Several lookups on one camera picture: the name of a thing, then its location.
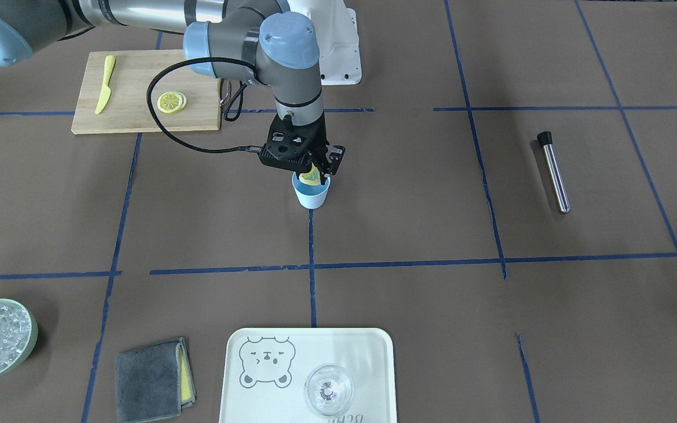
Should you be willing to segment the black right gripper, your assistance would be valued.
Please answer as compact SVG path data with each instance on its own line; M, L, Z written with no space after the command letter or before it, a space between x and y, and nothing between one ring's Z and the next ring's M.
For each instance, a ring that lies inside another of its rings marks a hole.
M284 168L299 172L299 177L320 177L328 179L335 176L346 153L346 147L328 145L324 116L313 123L299 126L293 123L292 116L283 118Z

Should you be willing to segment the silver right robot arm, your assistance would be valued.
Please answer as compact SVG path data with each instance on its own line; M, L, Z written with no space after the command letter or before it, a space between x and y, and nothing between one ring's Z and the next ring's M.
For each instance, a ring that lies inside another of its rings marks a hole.
M147 109L168 137L158 107L156 84L191 67L200 75L270 86L277 115L265 145L239 146L263 165L319 174L325 184L338 171L346 148L331 146L322 97L317 31L309 17L287 1L0 1L0 67L30 59L46 46L99 26L134 26L183 35L182 62L150 81Z

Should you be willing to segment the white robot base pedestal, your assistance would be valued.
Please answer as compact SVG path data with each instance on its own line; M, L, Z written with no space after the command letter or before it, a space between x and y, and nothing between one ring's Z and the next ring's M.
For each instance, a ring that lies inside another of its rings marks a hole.
M311 19L320 49L323 86L356 85L363 77L357 15L344 1L289 1L291 11Z

